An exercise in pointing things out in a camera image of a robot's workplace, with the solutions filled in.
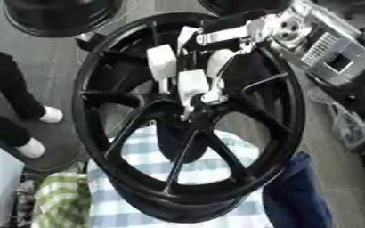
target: white sneaker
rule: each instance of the white sneaker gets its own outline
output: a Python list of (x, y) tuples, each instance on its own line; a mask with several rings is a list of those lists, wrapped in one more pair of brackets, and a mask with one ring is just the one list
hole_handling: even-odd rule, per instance
[(63, 114), (60, 110), (47, 106), (45, 106), (45, 114), (40, 118), (41, 121), (47, 124), (56, 124), (61, 122), (62, 119)]
[(45, 153), (45, 146), (37, 139), (31, 138), (28, 144), (17, 147), (16, 150), (26, 157), (37, 159)]

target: wheel spoke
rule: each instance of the wheel spoke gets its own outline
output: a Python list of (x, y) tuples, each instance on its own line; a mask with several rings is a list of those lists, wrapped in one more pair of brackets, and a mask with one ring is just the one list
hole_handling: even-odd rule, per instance
[(178, 154), (175, 162), (173, 163), (173, 167), (170, 171), (170, 174), (168, 175), (168, 178), (166, 180), (166, 186), (164, 191), (170, 192), (171, 188), (174, 184), (178, 182), (178, 176), (181, 172), (181, 169), (183, 168), (183, 161), (185, 156), (188, 153), (188, 150), (191, 148), (195, 138), (197, 137), (199, 131), (191, 131), (188, 133), (183, 145), (182, 151)]
[(213, 132), (206, 132), (208, 145), (227, 163), (231, 170), (232, 178), (236, 180), (245, 180), (248, 177), (248, 172), (245, 166), (228, 148), (227, 145)]
[(99, 109), (96, 107), (90, 107), (85, 110), (85, 114), (87, 119), (90, 119), (90, 121), (87, 120), (89, 128), (96, 129), (95, 133), (90, 132), (92, 138), (95, 139), (96, 144), (101, 151), (106, 151), (110, 146), (110, 141), (108, 140), (103, 128)]
[(250, 101), (245, 95), (230, 97), (232, 110), (235, 110), (244, 115), (250, 116), (260, 123), (264, 124), (270, 134), (286, 134), (291, 130), (281, 124), (276, 118), (257, 106), (254, 102)]
[(154, 101), (155, 97), (149, 94), (113, 93), (106, 91), (82, 91), (81, 96), (96, 103), (116, 103), (130, 108), (143, 107)]
[(126, 121), (124, 121), (120, 125), (120, 132), (105, 152), (105, 157), (107, 159), (121, 157), (121, 149), (123, 144), (137, 128), (139, 128), (146, 120), (150, 118), (149, 114), (151, 108), (152, 105), (148, 105), (138, 110), (135, 110), (128, 115)]

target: checkered tablecloth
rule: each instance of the checkered tablecloth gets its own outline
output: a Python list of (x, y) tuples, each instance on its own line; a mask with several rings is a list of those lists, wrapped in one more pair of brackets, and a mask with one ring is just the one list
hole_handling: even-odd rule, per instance
[[(258, 157), (258, 149), (237, 136), (216, 131), (243, 164), (248, 166)], [(170, 162), (159, 152), (156, 127), (139, 129), (126, 142), (123, 157), (137, 169), (159, 180), (166, 180)], [(230, 175), (225, 162), (212, 150), (198, 161), (184, 165), (179, 183), (210, 183), (223, 180)], [(90, 208), (91, 228), (129, 227), (129, 228), (271, 228), (264, 213), (262, 192), (250, 194), (244, 203), (229, 214), (211, 221), (198, 224), (170, 224), (146, 216), (133, 208), (114, 190), (105, 173), (94, 162), (88, 166), (89, 188), (92, 194)]]

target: gray floor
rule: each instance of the gray floor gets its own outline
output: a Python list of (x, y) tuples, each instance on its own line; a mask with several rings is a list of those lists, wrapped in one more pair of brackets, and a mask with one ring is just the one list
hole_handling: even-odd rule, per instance
[[(207, 12), (197, 0), (141, 0), (128, 15), (103, 30), (108, 33), (127, 22), (160, 12)], [(70, 88), (78, 71), (76, 46), (72, 39), (42, 39), (24, 35), (4, 19), (0, 1), (0, 50), (14, 55), (26, 73), (29, 87), (45, 104), (61, 108), (66, 121), (59, 126), (25, 124), (49, 148), (46, 157), (30, 161), (48, 169), (66, 165), (81, 151), (70, 117)], [(365, 17), (355, 21), (365, 27)], [(0, 113), (17, 120), (0, 94)], [(301, 148), (312, 155), (320, 191), (332, 211), (338, 228), (365, 228), (365, 173), (357, 155), (350, 154), (330, 132), (331, 121), (319, 104), (307, 101), (307, 125)], [(236, 127), (245, 133), (244, 127)]]

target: person's leg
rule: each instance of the person's leg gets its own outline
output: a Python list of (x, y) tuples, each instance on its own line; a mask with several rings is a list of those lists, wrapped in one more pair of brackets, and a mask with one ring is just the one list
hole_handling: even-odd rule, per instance
[(44, 145), (32, 138), (25, 128), (2, 117), (0, 117), (0, 141), (30, 158), (39, 158), (45, 153)]
[(21, 147), (28, 143), (30, 133), (7, 118), (0, 117), (0, 141), (10, 147)]
[(24, 119), (39, 119), (45, 107), (28, 91), (26, 81), (12, 56), (0, 52), (0, 91)]

